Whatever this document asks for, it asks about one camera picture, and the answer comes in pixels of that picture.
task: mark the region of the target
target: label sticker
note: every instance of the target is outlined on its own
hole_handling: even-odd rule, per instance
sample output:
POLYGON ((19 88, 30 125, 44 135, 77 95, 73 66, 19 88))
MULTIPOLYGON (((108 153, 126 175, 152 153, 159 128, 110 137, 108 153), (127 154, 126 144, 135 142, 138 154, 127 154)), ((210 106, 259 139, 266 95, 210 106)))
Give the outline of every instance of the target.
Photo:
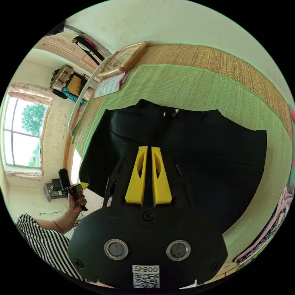
POLYGON ((159 265, 132 265, 134 288, 160 288, 159 265))

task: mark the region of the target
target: white wall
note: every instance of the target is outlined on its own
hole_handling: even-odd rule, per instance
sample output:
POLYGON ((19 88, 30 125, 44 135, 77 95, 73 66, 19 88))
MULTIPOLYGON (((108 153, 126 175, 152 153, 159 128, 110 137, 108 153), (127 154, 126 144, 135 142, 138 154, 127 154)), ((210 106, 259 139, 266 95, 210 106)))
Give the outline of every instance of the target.
MULTIPOLYGON (((16 222, 18 217, 24 213, 31 215, 33 218, 54 220, 60 217, 67 208, 66 198, 48 202, 42 189, 26 189, 10 186, 8 195, 8 212, 13 222, 16 222)), ((68 232, 66 236, 70 238, 72 233, 73 230, 68 232)))
MULTIPOLYGON (((49 88, 53 67, 25 60, 12 78, 15 83, 28 83, 49 88)), ((67 139, 67 126, 75 103, 69 99, 62 99, 54 95, 54 101, 49 109, 45 126, 43 143, 43 171, 42 181, 27 180, 18 177, 8 177, 8 184, 13 187, 43 188, 45 182, 58 178, 58 170, 63 168, 64 150, 67 139)))
MULTIPOLYGON (((52 73, 56 70, 55 66, 57 65, 53 64, 53 67, 50 67, 25 59, 17 69, 11 82, 28 83, 49 88, 52 73)), ((43 187, 45 182, 58 178, 58 170, 63 167, 67 125, 74 105, 75 103, 69 99, 65 100, 54 96, 44 133, 43 180, 36 181, 19 177, 7 177, 8 187, 5 187, 5 190, 8 202, 6 204, 14 221, 23 213, 28 213, 36 218, 54 219, 60 216, 61 212, 50 215, 39 214, 63 212, 66 209, 66 198, 48 202, 43 187)))
MULTIPOLYGON (((0 106, 0 122, 2 122, 2 119, 3 119, 2 112, 3 112, 3 103, 0 106)), ((2 159, 2 153, 0 152, 0 187, 4 197, 4 201, 7 204, 8 203, 8 184, 7 184, 7 179, 5 176, 3 161, 4 160, 2 159)))
POLYGON ((80 68, 79 66, 75 65, 74 63, 66 60, 65 58, 62 58, 58 55, 55 55, 51 52, 33 48, 30 50, 30 52, 27 54, 26 61, 33 61, 42 65, 46 65, 54 70, 60 69, 63 65, 68 65, 73 68, 73 70, 80 74, 86 74, 87 76, 91 76, 93 72, 89 73, 85 71, 84 69, 80 68))
POLYGON ((232 20, 200 4, 185 0, 110 0, 69 17, 67 24, 90 35, 111 53, 139 41, 224 50, 263 73, 295 107, 281 71, 259 42, 232 20))

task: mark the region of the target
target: zipper pull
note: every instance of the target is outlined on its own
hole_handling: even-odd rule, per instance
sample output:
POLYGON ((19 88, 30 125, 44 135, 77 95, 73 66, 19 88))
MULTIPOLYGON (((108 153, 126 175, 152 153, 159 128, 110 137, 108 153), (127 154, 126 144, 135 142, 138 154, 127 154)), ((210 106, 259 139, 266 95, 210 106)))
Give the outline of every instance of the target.
POLYGON ((172 114, 172 117, 175 118, 177 116, 178 112, 179 112, 179 109, 176 108, 174 113, 172 114))

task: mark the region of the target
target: person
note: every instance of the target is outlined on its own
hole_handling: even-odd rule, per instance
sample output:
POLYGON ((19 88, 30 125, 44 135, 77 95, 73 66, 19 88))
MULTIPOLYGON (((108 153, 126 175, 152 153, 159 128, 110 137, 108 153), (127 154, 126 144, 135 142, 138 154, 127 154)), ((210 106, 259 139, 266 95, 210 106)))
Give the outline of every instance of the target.
POLYGON ((70 240, 65 236, 75 225, 87 200, 83 192, 73 197, 68 196, 68 206, 61 217, 55 220, 33 218, 22 214, 15 223, 16 228, 28 242, 34 252, 51 267, 78 280, 102 287, 112 288, 100 282, 90 282, 81 277, 70 261, 67 248, 70 240))

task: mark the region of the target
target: screw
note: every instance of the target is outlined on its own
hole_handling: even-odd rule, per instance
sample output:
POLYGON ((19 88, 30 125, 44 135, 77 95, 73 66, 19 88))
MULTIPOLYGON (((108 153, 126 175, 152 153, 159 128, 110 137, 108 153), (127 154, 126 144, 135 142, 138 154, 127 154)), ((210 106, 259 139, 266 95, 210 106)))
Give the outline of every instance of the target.
POLYGON ((220 262, 215 262, 214 264, 212 264, 211 266, 211 270, 212 271, 217 271, 221 266, 221 263, 220 262))
POLYGON ((144 220, 145 221, 151 221, 154 218, 153 214, 151 212, 145 212, 144 213, 144 220))
POLYGON ((75 263, 77 268, 83 268, 83 263, 80 260, 75 259, 74 263, 75 263))

